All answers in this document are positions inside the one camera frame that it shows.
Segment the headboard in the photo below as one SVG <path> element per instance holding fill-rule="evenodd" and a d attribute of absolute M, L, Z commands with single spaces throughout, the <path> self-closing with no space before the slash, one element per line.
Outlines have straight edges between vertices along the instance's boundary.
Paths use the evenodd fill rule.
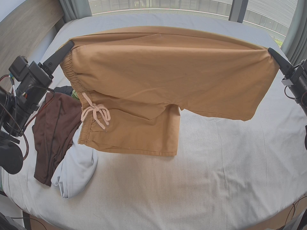
<path fill-rule="evenodd" d="M 63 17 L 59 0 L 26 0 L 0 22 L 0 76 L 19 55 L 28 57 Z M 10 81 L 1 86 L 10 88 Z"/>

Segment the white wall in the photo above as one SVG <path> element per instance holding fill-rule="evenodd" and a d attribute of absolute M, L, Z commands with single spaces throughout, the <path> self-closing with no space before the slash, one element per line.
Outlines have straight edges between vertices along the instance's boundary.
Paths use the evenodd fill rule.
<path fill-rule="evenodd" d="M 0 21 L 2 21 L 11 11 L 23 3 L 25 0 L 0 0 Z M 32 54 L 28 57 L 29 62 L 41 60 L 48 46 L 56 35 L 56 30 L 53 27 L 44 39 L 36 46 Z M 5 216 L 22 217 L 22 210 L 18 208 L 9 198 L 0 195 L 0 212 Z M 22 219 L 16 220 L 19 224 L 23 223 Z"/>

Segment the drawstring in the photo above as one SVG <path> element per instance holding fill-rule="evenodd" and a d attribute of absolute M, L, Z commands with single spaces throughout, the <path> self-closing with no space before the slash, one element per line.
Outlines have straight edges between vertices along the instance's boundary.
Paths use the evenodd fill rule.
<path fill-rule="evenodd" d="M 99 124 L 99 126 L 101 128 L 105 129 L 105 126 L 97 118 L 97 112 L 100 112 L 104 122 L 106 123 L 106 125 L 108 127 L 109 126 L 109 120 L 111 119 L 109 110 L 103 104 L 96 105 L 95 103 L 92 103 L 90 98 L 85 93 L 82 93 L 82 95 L 87 100 L 87 102 L 90 104 L 90 106 L 87 107 L 86 109 L 84 109 L 84 111 L 82 112 L 81 121 L 83 122 L 84 119 L 86 118 L 86 115 L 90 111 L 93 111 L 94 120 Z"/>

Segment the mattress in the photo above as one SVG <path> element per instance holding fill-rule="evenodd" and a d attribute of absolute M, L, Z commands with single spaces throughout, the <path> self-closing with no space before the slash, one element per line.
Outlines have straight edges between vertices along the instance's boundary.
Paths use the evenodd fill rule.
<path fill-rule="evenodd" d="M 71 37 L 137 25 L 220 33 L 272 47 L 284 56 L 266 31 L 248 25 L 194 15 L 140 13 L 71 21 L 58 32 L 42 62 Z M 52 88 L 69 84 L 59 67 L 54 76 Z M 18 174 L 2 170 L 3 190 L 24 211 L 65 229 L 254 225 L 289 206 L 307 188 L 307 118 L 284 95 L 282 77 L 279 71 L 249 121 L 181 111 L 175 157 L 98 152 L 92 179 L 71 199 L 61 198 L 58 188 L 34 179 L 36 151 L 27 129 L 29 156 Z M 21 148 L 25 152 L 22 139 Z"/>

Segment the gray curtain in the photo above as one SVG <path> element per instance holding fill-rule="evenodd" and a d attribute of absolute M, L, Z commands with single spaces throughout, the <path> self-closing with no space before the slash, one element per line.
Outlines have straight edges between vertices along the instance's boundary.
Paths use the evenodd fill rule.
<path fill-rule="evenodd" d="M 298 0 L 290 28 L 281 50 L 293 65 L 307 58 L 307 0 Z"/>
<path fill-rule="evenodd" d="M 59 0 L 64 11 L 64 22 L 92 16 L 88 0 Z"/>

